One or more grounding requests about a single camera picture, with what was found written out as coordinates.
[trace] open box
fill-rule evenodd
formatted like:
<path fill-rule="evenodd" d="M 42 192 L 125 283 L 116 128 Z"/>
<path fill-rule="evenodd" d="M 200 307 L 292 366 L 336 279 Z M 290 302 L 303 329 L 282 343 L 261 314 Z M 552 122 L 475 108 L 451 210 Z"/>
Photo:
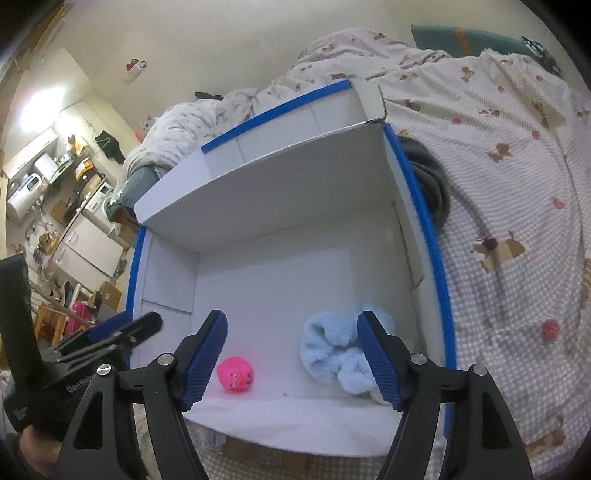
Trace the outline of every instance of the open box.
<path fill-rule="evenodd" d="M 133 366 L 174 351 L 219 309 L 220 360 L 245 358 L 255 381 L 231 394 L 212 376 L 187 418 L 284 450 L 385 455 L 400 414 L 309 376 L 303 324 L 370 301 L 455 368 L 437 237 L 379 89 L 347 80 L 303 97 L 204 145 L 137 203 L 128 311 L 158 312 L 164 326 Z"/>

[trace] bed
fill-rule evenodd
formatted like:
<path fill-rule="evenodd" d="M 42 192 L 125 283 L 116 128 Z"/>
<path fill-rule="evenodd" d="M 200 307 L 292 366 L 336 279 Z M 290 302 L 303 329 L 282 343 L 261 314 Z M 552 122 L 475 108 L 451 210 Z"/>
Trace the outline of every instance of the bed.
<path fill-rule="evenodd" d="M 115 202 L 143 167 L 156 170 L 135 197 L 248 118 L 356 77 L 379 85 L 387 123 L 446 172 L 439 243 L 457 367 L 487 366 L 536 477 L 559 471 L 591 427 L 591 100 L 533 59 L 490 50 L 453 59 L 359 29 L 327 35 L 264 90 L 167 110 L 126 159 Z M 135 200 L 124 205 L 130 217 Z M 431 475 L 442 457 L 435 447 Z"/>

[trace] fluffy blue fabric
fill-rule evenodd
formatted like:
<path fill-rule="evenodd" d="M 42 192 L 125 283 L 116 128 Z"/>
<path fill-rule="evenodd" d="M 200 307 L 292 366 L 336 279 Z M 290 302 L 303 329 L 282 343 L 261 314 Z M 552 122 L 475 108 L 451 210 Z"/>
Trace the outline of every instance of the fluffy blue fabric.
<path fill-rule="evenodd" d="M 359 313 L 373 311 L 384 330 L 394 334 L 394 321 L 384 309 L 362 303 Z M 359 347 L 357 317 L 346 319 L 336 313 L 318 313 L 304 325 L 300 358 L 312 377 L 322 383 L 338 378 L 347 392 L 360 394 L 376 386 L 363 350 Z"/>

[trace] bright light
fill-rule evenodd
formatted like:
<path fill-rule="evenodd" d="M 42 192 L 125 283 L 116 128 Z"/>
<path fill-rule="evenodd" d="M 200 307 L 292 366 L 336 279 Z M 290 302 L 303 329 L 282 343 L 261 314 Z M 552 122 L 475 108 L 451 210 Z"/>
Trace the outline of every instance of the bright light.
<path fill-rule="evenodd" d="M 48 128 L 60 113 L 63 98 L 62 88 L 49 88 L 33 95 L 22 109 L 22 129 L 30 132 Z"/>

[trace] cabinet door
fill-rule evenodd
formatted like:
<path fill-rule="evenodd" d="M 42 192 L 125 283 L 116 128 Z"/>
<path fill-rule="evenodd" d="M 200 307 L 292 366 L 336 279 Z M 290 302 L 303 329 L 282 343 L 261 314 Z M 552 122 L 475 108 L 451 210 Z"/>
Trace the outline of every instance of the cabinet door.
<path fill-rule="evenodd" d="M 88 263 L 64 243 L 57 248 L 53 261 L 57 268 L 62 270 L 68 277 L 79 282 L 87 290 L 98 290 L 104 281 L 110 280 L 107 275 Z"/>
<path fill-rule="evenodd" d="M 112 276 L 123 252 L 117 242 L 107 237 L 88 218 L 79 215 L 64 242 L 81 257 L 108 276 Z"/>

